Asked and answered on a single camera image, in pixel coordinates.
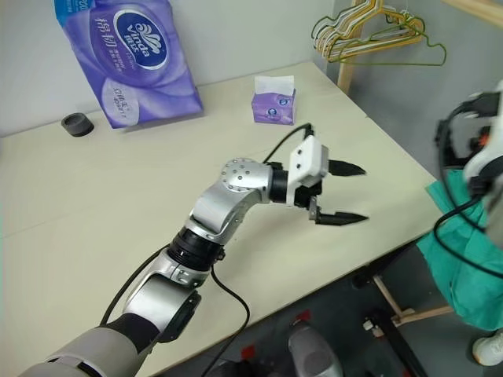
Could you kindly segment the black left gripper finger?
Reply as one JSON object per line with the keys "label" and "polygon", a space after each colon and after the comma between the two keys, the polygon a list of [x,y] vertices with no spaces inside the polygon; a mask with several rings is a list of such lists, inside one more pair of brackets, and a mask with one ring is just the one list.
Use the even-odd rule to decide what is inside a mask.
{"label": "black left gripper finger", "polygon": [[315,196],[312,196],[310,198],[310,206],[308,211],[309,219],[316,225],[345,226],[356,224],[369,219],[364,215],[347,212],[335,212],[334,214],[322,213]]}
{"label": "black left gripper finger", "polygon": [[366,175],[366,171],[353,163],[341,160],[329,160],[329,173],[332,176],[359,176]]}

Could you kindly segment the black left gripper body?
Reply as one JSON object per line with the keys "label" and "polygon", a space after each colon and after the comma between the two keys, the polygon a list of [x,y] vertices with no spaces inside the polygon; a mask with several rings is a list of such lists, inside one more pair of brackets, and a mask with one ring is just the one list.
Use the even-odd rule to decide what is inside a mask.
{"label": "black left gripper body", "polygon": [[299,208],[309,209],[310,201],[314,197],[322,194],[322,181],[311,187],[306,187],[304,185],[299,186],[295,190],[294,205]]}

